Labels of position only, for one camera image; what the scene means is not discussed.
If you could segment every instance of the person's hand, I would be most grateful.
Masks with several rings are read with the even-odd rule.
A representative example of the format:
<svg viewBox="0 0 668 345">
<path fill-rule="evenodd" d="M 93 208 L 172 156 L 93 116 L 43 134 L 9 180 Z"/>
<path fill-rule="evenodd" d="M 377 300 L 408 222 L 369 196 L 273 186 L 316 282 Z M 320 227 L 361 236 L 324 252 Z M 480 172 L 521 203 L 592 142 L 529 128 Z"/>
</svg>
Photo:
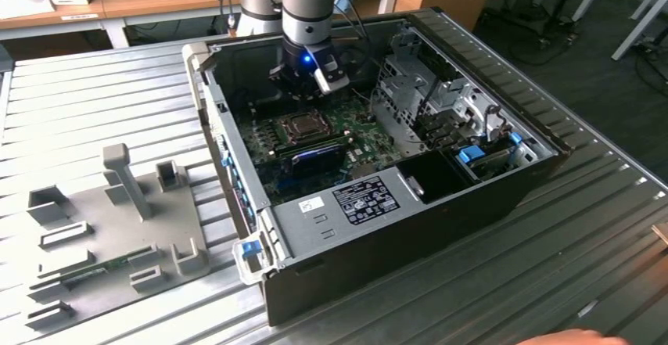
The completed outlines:
<svg viewBox="0 0 668 345">
<path fill-rule="evenodd" d="M 537 336 L 517 345 L 629 345 L 619 337 L 603 337 L 592 330 L 569 329 L 564 332 Z"/>
</svg>

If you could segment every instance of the motherboard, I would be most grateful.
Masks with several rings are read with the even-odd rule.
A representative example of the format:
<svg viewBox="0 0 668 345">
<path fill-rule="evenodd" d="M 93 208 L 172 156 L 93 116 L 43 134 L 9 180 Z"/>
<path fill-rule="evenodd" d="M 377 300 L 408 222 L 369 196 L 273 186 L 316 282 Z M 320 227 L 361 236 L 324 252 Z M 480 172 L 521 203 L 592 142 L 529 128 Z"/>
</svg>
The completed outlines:
<svg viewBox="0 0 668 345">
<path fill-rule="evenodd" d="M 380 171 L 401 159 L 371 111 L 371 93 L 349 91 L 239 131 L 272 203 L 291 201 Z"/>
</svg>

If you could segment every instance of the warning label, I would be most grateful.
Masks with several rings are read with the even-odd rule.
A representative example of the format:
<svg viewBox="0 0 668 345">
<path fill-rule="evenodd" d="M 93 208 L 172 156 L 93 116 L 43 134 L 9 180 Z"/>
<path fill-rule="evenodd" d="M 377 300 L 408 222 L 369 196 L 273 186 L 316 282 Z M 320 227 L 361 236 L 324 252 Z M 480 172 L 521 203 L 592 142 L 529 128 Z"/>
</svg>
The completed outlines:
<svg viewBox="0 0 668 345">
<path fill-rule="evenodd" d="M 380 177 L 333 191 L 333 196 L 353 225 L 360 225 L 400 208 Z"/>
</svg>

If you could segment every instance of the floor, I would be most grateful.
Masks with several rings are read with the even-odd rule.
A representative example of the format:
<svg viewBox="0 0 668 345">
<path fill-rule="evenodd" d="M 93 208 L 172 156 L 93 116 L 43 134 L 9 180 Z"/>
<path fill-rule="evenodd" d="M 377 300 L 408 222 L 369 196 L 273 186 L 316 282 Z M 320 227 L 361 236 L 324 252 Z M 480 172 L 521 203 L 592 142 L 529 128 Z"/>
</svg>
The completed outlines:
<svg viewBox="0 0 668 345">
<path fill-rule="evenodd" d="M 571 16 L 580 0 L 565 4 Z M 553 8 L 547 0 L 545 8 Z M 488 17 L 475 31 L 483 41 L 533 78 L 536 83 L 599 129 L 604 135 L 668 181 L 668 97 L 643 83 L 636 73 L 636 53 L 619 62 L 611 60 L 617 45 L 635 26 L 636 0 L 596 0 L 576 31 L 579 39 L 565 52 L 543 66 L 517 61 L 516 56 L 539 62 L 561 49 L 561 43 L 540 52 L 536 36 L 496 17 Z M 647 34 L 655 36 L 668 23 L 660 18 Z M 640 65 L 643 77 L 661 89 L 661 78 Z"/>
</svg>

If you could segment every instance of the circuit board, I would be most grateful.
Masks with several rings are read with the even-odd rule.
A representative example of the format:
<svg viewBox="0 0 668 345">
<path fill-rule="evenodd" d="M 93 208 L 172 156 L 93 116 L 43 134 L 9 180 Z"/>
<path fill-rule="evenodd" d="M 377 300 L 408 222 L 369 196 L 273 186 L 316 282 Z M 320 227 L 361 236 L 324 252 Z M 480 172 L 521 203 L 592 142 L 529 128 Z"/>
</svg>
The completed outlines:
<svg viewBox="0 0 668 345">
<path fill-rule="evenodd" d="M 376 122 L 363 96 L 344 95 L 327 99 L 316 109 L 237 124 L 264 189 L 275 205 L 360 178 L 401 159 L 393 139 Z M 309 177 L 287 177 L 276 151 L 289 146 L 300 152 L 313 150 L 317 145 L 305 144 L 300 148 L 296 139 L 307 140 L 315 136 L 327 136 L 329 144 L 344 146 L 343 164 L 337 169 Z"/>
</svg>

